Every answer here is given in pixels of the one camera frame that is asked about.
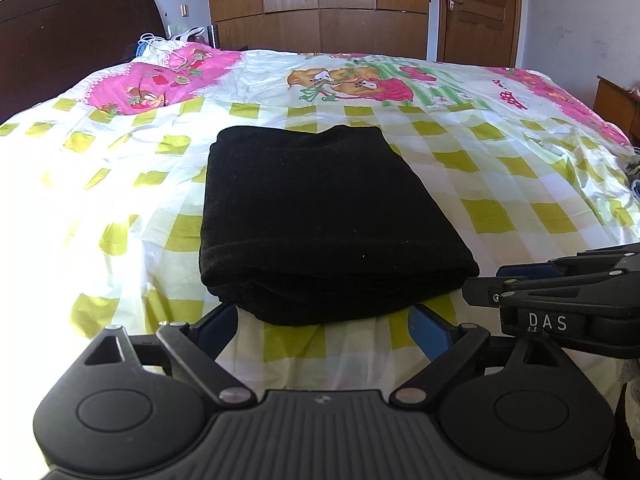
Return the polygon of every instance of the bed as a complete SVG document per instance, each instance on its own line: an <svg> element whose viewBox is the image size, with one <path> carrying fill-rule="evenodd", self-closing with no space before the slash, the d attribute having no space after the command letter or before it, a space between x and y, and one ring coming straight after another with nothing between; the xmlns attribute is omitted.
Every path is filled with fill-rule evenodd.
<svg viewBox="0 0 640 480"><path fill-rule="evenodd" d="M21 387L9 393L2 416L15 429L15 456L26 458L0 465L4 480L46 471L30 418L88 337L111 323L148 333L164 321L194 322L219 303L200 283L198 248L207 154L228 126L302 134L379 126L483 275L640 239L639 205L623 173L633 153L628 139L545 75L360 54L222 52L175 41L153 41L122 64L122 45L160 33L155 7L145 0L140 8L136 14L149 19L124 32L113 27L95 43L113 53L109 62L81 48L76 70L47 56L46 42L33 47L34 63L50 67L51 77L40 77L43 90L13 106L44 102L4 109L12 115L0 126L9 183L3 202L10 214L2 220L8 323L28 322L30 333L28 341L8 340L19 356L8 366L17 367ZM105 22L114 9L100 12L94 21ZM72 67L73 81L58 78L62 66ZM459 291L426 305L455 324L499 332L497 312L468 306ZM407 320L405 310L291 328L240 311L238 334L219 362L258 392L388 394L428 364ZM614 361L570 354L615 406Z"/></svg>

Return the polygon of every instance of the circular button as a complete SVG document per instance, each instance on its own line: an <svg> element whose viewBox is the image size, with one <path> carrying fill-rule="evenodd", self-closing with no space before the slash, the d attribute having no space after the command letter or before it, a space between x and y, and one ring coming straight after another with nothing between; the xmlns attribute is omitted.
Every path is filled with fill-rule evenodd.
<svg viewBox="0 0 640 480"><path fill-rule="evenodd" d="M227 404L242 404L251 399L251 392L246 388L232 386L222 390L218 397Z"/></svg>
<svg viewBox="0 0 640 480"><path fill-rule="evenodd" d="M402 388L396 391L396 399L403 404L420 404L427 399L427 393L420 388Z"/></svg>
<svg viewBox="0 0 640 480"><path fill-rule="evenodd" d="M149 399L135 390L103 390L78 406L78 418L88 428L117 433L145 422L152 412Z"/></svg>
<svg viewBox="0 0 640 480"><path fill-rule="evenodd" d="M569 408L553 394L535 390L510 392L498 399L495 414L514 430L539 433L562 426Z"/></svg>

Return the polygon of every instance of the cloth pile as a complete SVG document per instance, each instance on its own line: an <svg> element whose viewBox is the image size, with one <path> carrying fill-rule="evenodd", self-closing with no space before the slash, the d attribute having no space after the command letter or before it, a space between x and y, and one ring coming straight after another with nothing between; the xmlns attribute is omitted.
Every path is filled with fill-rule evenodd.
<svg viewBox="0 0 640 480"><path fill-rule="evenodd" d="M629 158L625 168L626 177L629 179L631 191L640 201L640 153Z"/></svg>
<svg viewBox="0 0 640 480"><path fill-rule="evenodd" d="M626 384L625 415L631 438L636 441L636 455L640 459L640 360L618 361L617 375Z"/></svg>
<svg viewBox="0 0 640 480"><path fill-rule="evenodd" d="M460 288L478 264L375 126L233 126L210 147L202 282L258 319L380 316Z"/></svg>

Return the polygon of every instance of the checkered bedsheet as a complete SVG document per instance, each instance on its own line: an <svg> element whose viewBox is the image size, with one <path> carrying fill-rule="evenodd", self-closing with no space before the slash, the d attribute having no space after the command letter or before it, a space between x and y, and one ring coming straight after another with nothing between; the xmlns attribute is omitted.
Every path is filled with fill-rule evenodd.
<svg viewBox="0 0 640 480"><path fill-rule="evenodd" d="M391 78L385 63L411 63L445 82L425 86L424 78L395 74L413 90L413 100L401 101L351 99L348 88L336 89L341 83L320 84L328 94L316 97L328 99L310 99L290 81L281 84L295 70L321 65L329 73L347 64L377 66L381 82L372 84L380 88ZM206 162L217 133L235 124L301 134L336 124L379 126L484 275L501 265L638 241L640 210L622 172L631 149L525 83L481 71L382 56L355 63L250 52L220 86L181 104L110 115L80 102L72 89L18 114L0 126L2 149L38 153L32 174L48 197L50 224L65 229L60 268L51 270L61 294L31 303L31 322L51 318L45 311L56 309L82 336L109 323L148 333L161 321L194 322L214 308L218 300L198 273ZM299 86L318 90L317 84ZM504 88L526 108L500 98ZM425 304L455 324L473 321L499 332L497 311L468 306L459 291ZM406 310L301 328L270 326L245 312L239 320L219 362L258 391L380 388L388 394L428 363L408 334ZM600 391L615 397L611 360L574 355Z"/></svg>

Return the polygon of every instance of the yellow check pattern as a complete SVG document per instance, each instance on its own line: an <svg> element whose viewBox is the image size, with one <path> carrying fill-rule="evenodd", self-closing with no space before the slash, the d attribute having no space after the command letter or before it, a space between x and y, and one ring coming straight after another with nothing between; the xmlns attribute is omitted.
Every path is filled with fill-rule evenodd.
<svg viewBox="0 0 640 480"><path fill-rule="evenodd" d="M569 118L527 121L452 108L277 107L198 97L112 117L61 98L40 105L37 120L27 110L0 133L55 147L42 183L80 205L65 245L82 258L81 276L68 277L76 298L69 310L86 336L109 323L148 333L164 320L194 322L218 304L198 273L202 203L209 146L236 124L312 134L336 124L379 125L485 275L638 240L640 210L609 141ZM499 330L497 312L469 307L459 291L426 304L450 322ZM427 364L408 334L407 311L302 328L270 326L245 312L240 321L220 362L257 390L388 392Z"/></svg>

